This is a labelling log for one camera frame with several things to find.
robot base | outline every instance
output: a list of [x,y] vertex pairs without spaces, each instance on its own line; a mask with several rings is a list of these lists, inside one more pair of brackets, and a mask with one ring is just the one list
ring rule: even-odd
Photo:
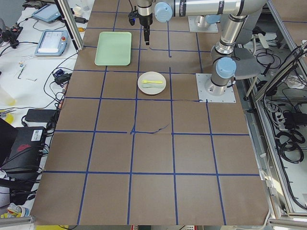
[[211,74],[196,74],[198,98],[201,100],[201,102],[208,101],[217,103],[236,103],[236,98],[232,87],[227,88],[225,93],[221,96],[213,96],[212,94],[208,93],[205,89],[205,83],[208,79],[210,79],[210,77]]
[[216,23],[210,25],[208,28],[199,27],[196,25],[195,20],[198,16],[189,16],[189,28],[190,32],[198,32],[198,33],[218,33],[219,30],[217,28]]

white plate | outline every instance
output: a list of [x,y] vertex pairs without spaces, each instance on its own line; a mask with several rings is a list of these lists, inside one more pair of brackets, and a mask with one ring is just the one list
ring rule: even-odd
[[[142,80],[163,81],[163,83],[161,84],[162,88],[143,88],[142,83],[141,83]],[[164,76],[160,73],[152,72],[152,71],[146,72],[139,77],[138,87],[145,94],[155,95],[155,94],[161,93],[165,89],[166,80],[165,80]]]

gray floor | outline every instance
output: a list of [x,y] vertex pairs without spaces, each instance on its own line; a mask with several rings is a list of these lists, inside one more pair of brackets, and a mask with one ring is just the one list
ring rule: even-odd
[[0,18],[8,27],[13,26],[21,16],[25,0],[0,0]]

green cutting board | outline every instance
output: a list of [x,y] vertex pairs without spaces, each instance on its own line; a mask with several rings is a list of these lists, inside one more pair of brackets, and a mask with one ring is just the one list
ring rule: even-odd
[[101,32],[95,64],[98,66],[127,66],[131,57],[131,33]]

light blue joint cap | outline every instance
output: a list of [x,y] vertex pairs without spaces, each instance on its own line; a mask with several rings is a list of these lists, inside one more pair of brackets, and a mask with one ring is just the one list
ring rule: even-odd
[[224,79],[234,76],[236,71],[236,63],[229,57],[223,57],[216,64],[217,74]]
[[220,15],[207,15],[205,19],[207,23],[214,24],[214,23],[217,23],[221,19],[221,16]]
[[166,23],[173,16],[172,7],[165,2],[158,2],[154,7],[154,15],[159,22]]

